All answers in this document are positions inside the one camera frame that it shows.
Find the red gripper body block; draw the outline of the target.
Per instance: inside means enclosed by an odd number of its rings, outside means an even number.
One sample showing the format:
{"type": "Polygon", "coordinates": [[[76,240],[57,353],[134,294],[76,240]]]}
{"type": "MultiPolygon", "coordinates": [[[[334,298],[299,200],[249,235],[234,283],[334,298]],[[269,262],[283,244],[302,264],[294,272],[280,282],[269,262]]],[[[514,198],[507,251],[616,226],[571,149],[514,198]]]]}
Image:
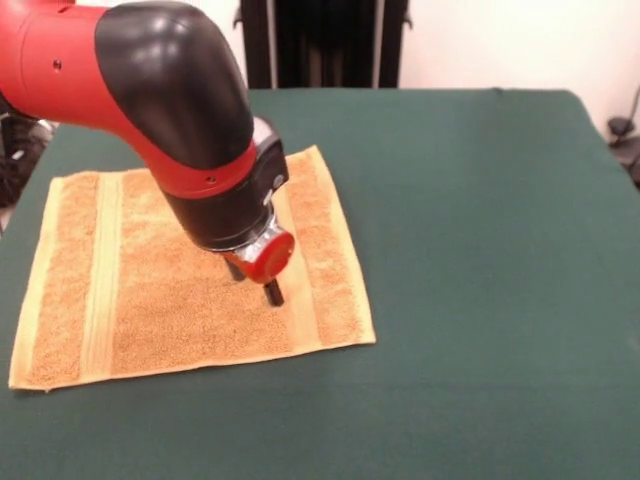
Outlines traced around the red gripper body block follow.
{"type": "Polygon", "coordinates": [[[269,283],[287,266],[295,248],[294,236],[285,230],[266,230],[255,242],[223,258],[255,283],[269,283]]]}

